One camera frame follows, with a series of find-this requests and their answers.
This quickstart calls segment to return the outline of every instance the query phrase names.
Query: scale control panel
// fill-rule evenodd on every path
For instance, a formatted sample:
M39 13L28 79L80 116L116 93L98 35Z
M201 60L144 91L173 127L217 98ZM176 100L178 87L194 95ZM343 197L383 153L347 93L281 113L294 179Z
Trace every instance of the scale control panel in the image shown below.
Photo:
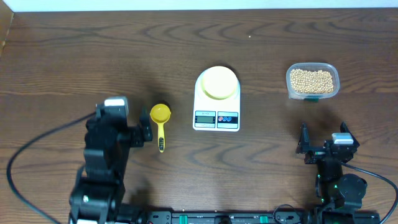
M196 111L196 128L238 129L239 113L227 111Z

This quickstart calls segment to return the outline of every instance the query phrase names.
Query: spoon handle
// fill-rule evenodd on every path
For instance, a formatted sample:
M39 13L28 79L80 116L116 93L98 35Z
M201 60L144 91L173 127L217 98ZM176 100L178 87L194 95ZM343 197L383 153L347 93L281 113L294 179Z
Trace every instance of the spoon handle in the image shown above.
M164 128L163 123L157 125L157 145L160 152L164 152L166 148L166 140L164 138Z

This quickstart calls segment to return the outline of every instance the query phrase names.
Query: yellow measuring scoop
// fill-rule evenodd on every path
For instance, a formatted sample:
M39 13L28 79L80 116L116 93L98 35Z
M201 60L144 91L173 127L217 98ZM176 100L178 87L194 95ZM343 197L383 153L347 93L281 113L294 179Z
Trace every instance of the yellow measuring scoop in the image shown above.
M155 105L150 111L150 118L157 123L157 145L159 151L163 152L166 148L166 140L164 138L163 125L166 123L171 116L170 108L164 104Z

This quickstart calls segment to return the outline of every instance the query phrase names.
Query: wood grain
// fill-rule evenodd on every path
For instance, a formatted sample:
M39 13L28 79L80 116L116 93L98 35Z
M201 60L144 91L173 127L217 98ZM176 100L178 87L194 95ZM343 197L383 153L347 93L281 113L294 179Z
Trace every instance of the wood grain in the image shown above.
M129 122L166 100L167 149L131 151L125 202L174 210L273 210L318 203L315 166L295 154L300 123L315 142L346 121L361 147L350 162L398 183L398 9L58 12L15 16L0 60L0 220L43 223L13 196L6 165L34 136L126 95ZM285 73L328 62L341 89L318 103L290 100ZM192 129L196 78L229 65L242 88L238 133ZM13 166L17 187L63 223L77 168L81 125L34 144ZM370 176L363 208L383 216L393 189ZM398 222L393 214L389 223Z

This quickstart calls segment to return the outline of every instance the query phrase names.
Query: clear plastic container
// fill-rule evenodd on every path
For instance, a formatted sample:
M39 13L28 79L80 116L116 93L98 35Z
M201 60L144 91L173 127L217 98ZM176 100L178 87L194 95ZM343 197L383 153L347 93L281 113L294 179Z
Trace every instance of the clear plastic container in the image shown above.
M319 71L323 70L326 72L330 72L331 78L333 80L333 92L331 93L298 93L292 87L292 82L290 81L290 73L293 69L302 69L306 71ZM286 84L287 84L287 91L289 92L290 99L324 99L329 98L337 94L338 90L340 89L340 81L338 78L337 70L334 66L328 63L316 63L316 62L307 62L307 63L295 63L294 65L290 66L290 68L286 72Z

